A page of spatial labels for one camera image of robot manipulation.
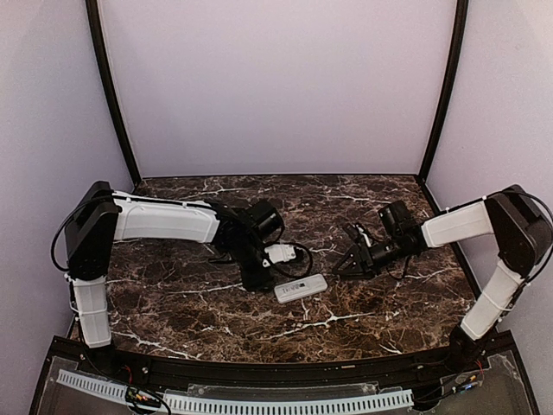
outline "black metal bar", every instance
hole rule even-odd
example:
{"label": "black metal bar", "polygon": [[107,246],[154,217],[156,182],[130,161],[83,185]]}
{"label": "black metal bar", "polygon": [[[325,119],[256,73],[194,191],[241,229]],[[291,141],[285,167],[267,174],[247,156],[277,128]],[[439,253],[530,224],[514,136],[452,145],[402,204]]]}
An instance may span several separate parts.
{"label": "black metal bar", "polygon": [[121,115],[121,109],[119,107],[118,96],[115,92],[115,86],[113,85],[113,78],[111,77],[110,63],[107,59],[107,53],[105,51],[104,35],[102,33],[102,22],[100,20],[100,14],[98,9],[98,0],[86,0],[86,11],[88,13],[88,23],[90,25],[90,34],[92,36],[92,44],[94,45],[94,52],[96,53],[96,62],[98,63],[98,69],[100,72],[100,78],[102,79],[102,85],[104,86],[105,100],[110,109],[111,121],[113,127],[118,136],[119,146],[123,152],[124,161],[127,164],[127,170],[129,170],[130,178],[135,186],[137,186],[142,177],[138,171],[137,160],[132,153],[130,147],[129,136],[124,128],[123,116]]}
{"label": "black metal bar", "polygon": [[[432,212],[434,214],[440,214],[442,211],[440,210],[437,203],[435,202],[434,196],[430,193],[430,190],[426,185],[426,182],[421,177],[418,177],[418,176],[415,179],[419,187],[421,188],[424,197],[426,198],[427,202],[432,208]],[[480,286],[476,281],[476,277],[474,276],[473,270],[467,261],[467,257],[465,257],[465,254],[463,253],[463,251],[461,250],[461,247],[457,242],[454,242],[453,244],[449,244],[449,245],[453,250],[453,254],[457,258],[457,262],[459,263],[459,266],[467,276],[467,281],[468,281],[468,284],[470,285],[471,290],[473,291],[474,295],[478,297],[482,291],[480,290]]]}
{"label": "black metal bar", "polygon": [[451,99],[451,92],[453,91],[455,75],[457,74],[459,57],[461,55],[461,45],[463,43],[463,35],[465,33],[467,12],[468,0],[457,0],[457,11],[455,12],[453,34],[451,36],[451,45],[449,46],[446,73],[443,77],[442,92],[440,93],[438,107],[435,111],[434,123],[432,124],[429,143],[426,147],[426,151],[424,152],[423,164],[421,165],[421,169],[418,173],[423,182],[426,182],[426,179],[429,176],[435,152],[440,141],[440,135],[442,134],[443,123],[445,122],[446,115],[448,113],[449,100]]}

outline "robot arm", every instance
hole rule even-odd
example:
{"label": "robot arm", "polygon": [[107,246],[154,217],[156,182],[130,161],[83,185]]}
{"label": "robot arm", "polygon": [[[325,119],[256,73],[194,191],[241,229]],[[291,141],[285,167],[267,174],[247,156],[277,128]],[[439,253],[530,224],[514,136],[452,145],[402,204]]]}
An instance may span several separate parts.
{"label": "robot arm", "polygon": [[494,234],[499,261],[476,304],[450,336],[452,348],[476,345],[510,310],[534,267],[551,248],[553,228],[533,200],[512,186],[481,200],[448,210],[422,225],[415,223],[402,201],[378,211],[387,233],[375,243],[361,226],[348,227],[356,245],[334,267],[343,278],[374,277],[390,262],[458,240]]}
{"label": "robot arm", "polygon": [[66,279],[73,287],[75,311],[89,348],[111,344],[105,276],[114,240],[132,238],[186,239],[213,244],[236,262],[248,291],[266,291],[274,284],[269,267],[301,258],[293,246],[265,242],[284,229],[283,219],[268,202],[230,208],[208,201],[168,201],[114,191],[96,182],[65,228]]}

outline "marble table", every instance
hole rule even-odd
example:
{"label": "marble table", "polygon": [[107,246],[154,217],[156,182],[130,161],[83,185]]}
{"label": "marble table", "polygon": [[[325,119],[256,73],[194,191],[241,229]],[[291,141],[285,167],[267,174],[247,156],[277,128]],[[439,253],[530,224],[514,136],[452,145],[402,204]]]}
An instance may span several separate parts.
{"label": "marble table", "polygon": [[[474,302],[449,247],[410,261],[406,278],[388,273],[343,281],[331,274],[352,244],[342,227],[361,222],[383,238],[377,210],[402,199],[418,220],[432,216],[413,176],[215,176],[144,180],[137,195],[217,200],[247,207],[269,199],[284,218],[283,241],[314,254],[328,289],[280,304],[244,290],[236,265],[212,265],[212,247],[182,240],[116,243],[108,297],[114,340],[123,350],[228,362],[343,361],[448,344]],[[403,262],[390,269],[399,276]],[[276,276],[278,283],[288,281]]]}

